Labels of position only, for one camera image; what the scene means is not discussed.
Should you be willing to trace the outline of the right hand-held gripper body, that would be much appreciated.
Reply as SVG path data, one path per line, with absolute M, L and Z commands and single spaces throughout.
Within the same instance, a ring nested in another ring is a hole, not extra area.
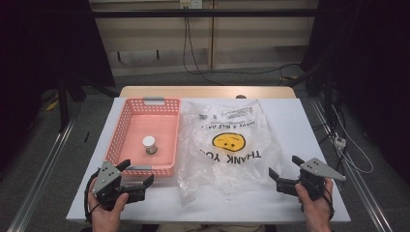
M 300 175 L 297 180 L 283 179 L 279 177 L 277 191 L 297 196 L 296 184 L 301 184 L 308 192 L 311 200 L 315 201 L 322 197 L 325 189 L 325 178 L 345 181 L 346 177 L 320 159 L 313 158 L 305 161 L 300 166 Z

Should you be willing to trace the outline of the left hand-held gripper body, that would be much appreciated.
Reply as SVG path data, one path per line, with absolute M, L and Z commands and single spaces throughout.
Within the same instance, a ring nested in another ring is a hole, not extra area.
M 116 200 L 122 193 L 129 195 L 127 204 L 145 199 L 145 191 L 133 191 L 131 187 L 121 185 L 123 171 L 119 171 L 116 168 L 117 165 L 112 164 L 110 161 L 105 161 L 92 188 L 92 192 L 99 203 L 108 211 L 114 208 Z

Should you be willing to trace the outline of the small jar with white lid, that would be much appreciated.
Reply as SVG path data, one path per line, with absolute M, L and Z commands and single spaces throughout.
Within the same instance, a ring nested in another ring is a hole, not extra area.
M 148 155 L 154 155 L 156 151 L 158 150 L 158 147 L 156 145 L 156 139 L 154 136 L 151 136 L 151 135 L 145 136 L 142 140 L 142 144 L 145 148 L 145 152 Z

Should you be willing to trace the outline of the pink perforated plastic basket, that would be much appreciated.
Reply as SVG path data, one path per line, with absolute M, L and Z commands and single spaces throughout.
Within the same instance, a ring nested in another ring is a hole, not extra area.
M 105 160 L 114 165 L 130 160 L 123 172 L 129 177 L 174 174 L 180 116 L 179 99 L 127 98 L 111 136 Z M 148 155 L 142 144 L 145 136 L 154 136 L 158 150 Z

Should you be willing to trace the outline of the person's right hand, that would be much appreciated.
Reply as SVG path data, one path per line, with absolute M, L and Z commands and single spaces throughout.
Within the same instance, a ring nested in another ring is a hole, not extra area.
M 310 199 L 308 191 L 301 184 L 295 186 L 299 202 L 304 208 L 307 232 L 333 232 L 330 226 L 333 182 L 329 178 L 325 178 L 324 182 L 324 196 L 315 201 Z

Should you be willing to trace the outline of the person's left hand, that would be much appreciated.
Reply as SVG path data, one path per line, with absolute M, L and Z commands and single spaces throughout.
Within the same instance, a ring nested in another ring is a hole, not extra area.
M 92 232 L 118 232 L 120 216 L 128 201 L 129 195 L 122 193 L 111 211 L 105 210 L 92 192 L 96 180 L 91 182 L 88 190 L 88 206 L 91 212 Z

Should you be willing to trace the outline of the white table cover sheet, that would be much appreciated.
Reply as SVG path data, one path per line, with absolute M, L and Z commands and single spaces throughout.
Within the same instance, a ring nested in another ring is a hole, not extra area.
M 115 99 L 102 130 L 98 145 L 89 162 L 80 188 L 73 200 L 66 219 L 85 222 L 83 210 L 84 189 L 91 174 L 102 165 L 111 134 L 121 114 L 126 98 Z M 229 99 L 182 99 L 186 102 L 215 103 L 219 105 L 241 105 L 251 100 Z M 268 125 L 283 151 L 285 178 L 295 178 L 299 168 L 292 164 L 291 156 L 303 160 L 324 156 L 308 122 L 307 115 L 298 99 L 260 99 L 261 107 L 267 115 Z M 178 195 L 176 176 L 157 178 L 147 189 L 145 201 L 126 206 L 121 219 L 135 223 L 198 223 L 198 224 L 287 224 L 302 223 L 304 215 L 297 197 L 276 191 L 275 182 L 268 176 L 267 187 L 255 187 L 250 191 L 240 191 L 223 197 L 208 187 L 200 188 L 197 198 L 183 207 Z M 336 214 L 332 222 L 348 222 L 350 216 L 337 189 L 333 190 Z

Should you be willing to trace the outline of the black metal stand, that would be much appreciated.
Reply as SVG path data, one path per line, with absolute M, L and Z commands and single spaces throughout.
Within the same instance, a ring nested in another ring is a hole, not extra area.
M 57 78 L 57 91 L 60 103 L 60 132 L 63 132 L 70 121 L 68 96 L 75 102 L 83 102 L 86 98 L 78 78 L 61 73 Z

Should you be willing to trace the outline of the wooden table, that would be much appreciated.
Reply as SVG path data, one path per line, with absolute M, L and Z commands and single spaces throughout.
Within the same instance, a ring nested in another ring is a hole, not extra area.
M 176 97 L 236 99 L 295 99 L 292 88 L 286 86 L 126 86 L 121 97 Z

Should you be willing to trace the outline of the aluminium floor rail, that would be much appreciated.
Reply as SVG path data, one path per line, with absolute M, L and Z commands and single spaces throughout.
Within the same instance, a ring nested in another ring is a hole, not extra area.
M 348 152 L 342 153 L 341 147 L 337 144 L 337 132 L 332 131 L 331 127 L 328 125 L 328 121 L 325 118 L 324 107 L 319 100 L 310 100 L 310 103 L 320 122 L 324 125 L 324 129 L 328 134 L 333 147 L 336 149 L 337 158 L 341 161 L 341 165 L 343 166 L 346 175 L 352 182 L 356 192 L 366 208 L 369 217 L 375 225 L 376 230 L 378 232 L 393 232 L 393 229 L 389 224 L 382 208 L 363 178 L 364 172 L 359 170 L 354 161 L 351 160 Z
M 7 232 L 24 232 L 28 222 L 33 215 L 40 198 L 44 192 L 45 185 L 51 176 L 57 160 L 59 159 L 68 138 L 71 135 L 75 119 L 71 119 L 64 129 L 58 133 L 56 140 L 48 153 L 40 173 L 37 175 L 34 184 L 29 189 L 28 194 L 18 208 L 15 217 L 7 229 Z

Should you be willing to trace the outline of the white wall socket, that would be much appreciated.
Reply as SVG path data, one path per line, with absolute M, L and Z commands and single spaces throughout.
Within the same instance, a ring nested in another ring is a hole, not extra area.
M 195 9 L 199 10 L 203 8 L 202 0 L 179 0 L 181 9 Z

